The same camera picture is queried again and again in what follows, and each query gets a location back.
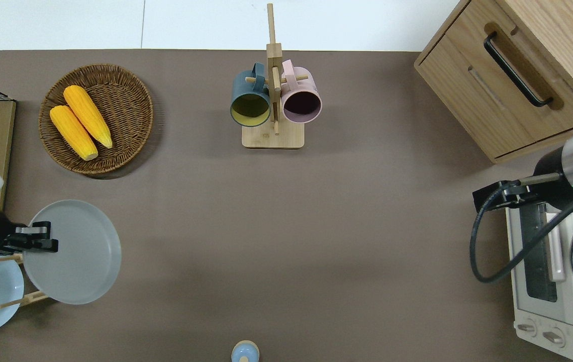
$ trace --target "gray plate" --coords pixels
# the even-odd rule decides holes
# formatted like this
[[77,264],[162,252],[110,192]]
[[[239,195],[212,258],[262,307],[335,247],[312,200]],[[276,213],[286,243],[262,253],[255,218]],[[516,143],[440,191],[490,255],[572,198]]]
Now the gray plate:
[[43,208],[31,223],[38,221],[51,222],[51,237],[59,240],[58,252],[23,252],[25,272],[38,289],[59,302],[85,304],[112,287],[121,266],[121,244],[101,210],[62,200]]

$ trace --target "oven door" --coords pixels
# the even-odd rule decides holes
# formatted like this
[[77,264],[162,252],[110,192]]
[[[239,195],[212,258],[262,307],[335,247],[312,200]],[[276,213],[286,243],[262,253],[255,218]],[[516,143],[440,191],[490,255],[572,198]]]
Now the oven door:
[[[510,256],[541,229],[557,209],[547,204],[526,205],[508,212]],[[514,268],[516,308],[573,325],[569,250],[573,236],[573,213],[544,238]]]

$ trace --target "toaster oven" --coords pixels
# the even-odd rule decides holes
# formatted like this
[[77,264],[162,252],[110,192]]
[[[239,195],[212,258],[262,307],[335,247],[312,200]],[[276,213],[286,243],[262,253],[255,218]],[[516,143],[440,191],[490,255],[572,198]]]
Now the toaster oven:
[[[510,258],[558,210],[546,203],[506,209]],[[573,213],[512,271],[514,328],[521,339],[573,359]]]

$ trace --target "wooden cabinet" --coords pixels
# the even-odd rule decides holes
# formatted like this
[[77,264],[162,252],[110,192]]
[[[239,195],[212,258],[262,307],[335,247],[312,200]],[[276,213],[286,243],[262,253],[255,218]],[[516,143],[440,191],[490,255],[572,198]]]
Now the wooden cabinet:
[[415,68],[491,161],[562,142],[573,134],[573,0],[461,0]]

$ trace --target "white floor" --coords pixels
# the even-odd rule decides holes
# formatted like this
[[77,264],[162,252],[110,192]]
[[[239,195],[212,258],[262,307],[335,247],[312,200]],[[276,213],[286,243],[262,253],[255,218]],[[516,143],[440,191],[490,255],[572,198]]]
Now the white floor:
[[[263,50],[268,0],[0,0],[0,50]],[[273,0],[285,50],[420,51],[458,0]]]

